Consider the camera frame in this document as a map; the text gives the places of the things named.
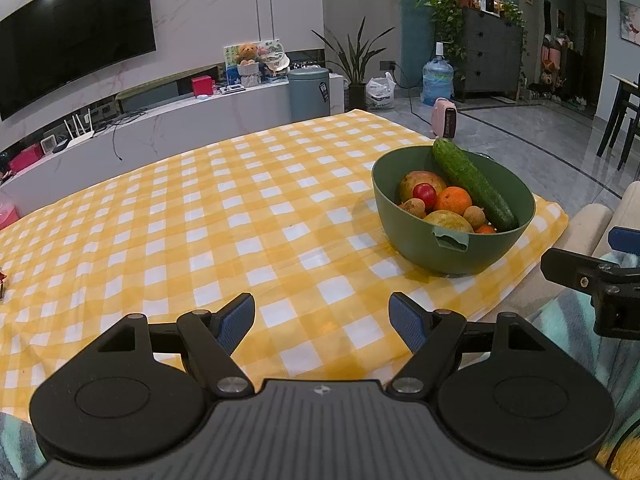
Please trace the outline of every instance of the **green bowl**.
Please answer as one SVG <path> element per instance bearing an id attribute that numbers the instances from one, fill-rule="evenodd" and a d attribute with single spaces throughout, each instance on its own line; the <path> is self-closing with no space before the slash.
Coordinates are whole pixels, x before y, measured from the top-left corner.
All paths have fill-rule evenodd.
<path id="1" fill-rule="evenodd" d="M 449 179 L 433 157 L 431 146 L 407 146 L 385 153 L 371 170 L 378 214 L 393 247 L 411 263 L 445 274 L 477 274 L 511 249 L 536 213 L 529 188 L 511 171 L 476 153 L 471 161 L 507 201 L 519 227 L 492 235 L 461 233 L 435 226 L 400 209 L 398 184 L 410 171 L 433 171 Z"/>

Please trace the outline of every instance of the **couch armrest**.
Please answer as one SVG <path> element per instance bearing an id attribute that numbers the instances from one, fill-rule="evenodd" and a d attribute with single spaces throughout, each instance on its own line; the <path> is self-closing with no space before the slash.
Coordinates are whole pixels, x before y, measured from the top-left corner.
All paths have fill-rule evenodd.
<path id="1" fill-rule="evenodd" d="M 613 216 L 612 211 L 601 204 L 589 204 L 570 221 L 554 247 L 580 254 L 592 254 Z M 494 322 L 499 312 L 517 312 L 528 317 L 555 298 L 563 287 L 548 282 L 540 271 L 540 264 L 524 277 L 511 294 L 502 300 L 481 321 Z"/>
<path id="2" fill-rule="evenodd" d="M 616 209 L 616 212 L 613 213 L 613 218 L 609 222 L 609 225 L 607 225 L 607 229 L 600 243 L 598 243 L 598 246 L 593 251 L 593 256 L 601 258 L 611 252 L 607 236 L 609 236 L 609 231 L 616 226 L 640 229 L 640 182 L 632 182 L 629 187 L 626 188 L 620 205 Z"/>

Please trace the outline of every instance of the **teal and gray blanket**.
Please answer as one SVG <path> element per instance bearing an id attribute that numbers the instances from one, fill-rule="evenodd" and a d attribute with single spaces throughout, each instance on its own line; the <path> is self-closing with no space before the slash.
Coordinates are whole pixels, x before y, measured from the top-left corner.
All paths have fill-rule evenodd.
<path id="1" fill-rule="evenodd" d="M 611 253 L 603 259 L 622 267 L 639 266 L 631 254 Z M 616 406 L 608 440 L 615 442 L 640 416 L 640 341 L 595 335 L 590 297 L 573 290 L 564 290 L 529 320 L 607 387 Z M 26 478 L 43 462 L 31 426 L 0 413 L 0 479 Z"/>

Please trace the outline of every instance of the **trash can lid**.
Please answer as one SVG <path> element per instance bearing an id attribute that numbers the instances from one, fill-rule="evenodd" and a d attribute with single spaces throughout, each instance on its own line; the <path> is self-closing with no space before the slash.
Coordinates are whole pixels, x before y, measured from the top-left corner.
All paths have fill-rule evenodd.
<path id="1" fill-rule="evenodd" d="M 289 71 L 289 79 L 305 80 L 305 79 L 323 79 L 328 77 L 329 70 L 321 67 L 295 68 Z"/>

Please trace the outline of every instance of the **black circular disc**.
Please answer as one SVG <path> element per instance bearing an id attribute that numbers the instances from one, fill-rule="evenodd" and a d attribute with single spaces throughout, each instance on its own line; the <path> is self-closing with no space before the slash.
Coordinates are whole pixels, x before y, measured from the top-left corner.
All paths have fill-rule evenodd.
<path id="1" fill-rule="evenodd" d="M 438 392 L 444 424 L 469 447 L 517 465 L 594 452 L 613 421 L 606 389 L 552 352 L 492 355 L 455 372 Z"/>
<path id="2" fill-rule="evenodd" d="M 30 415 L 47 458 L 123 465 L 187 438 L 206 409 L 198 383 L 158 362 L 65 367 L 34 393 Z"/>

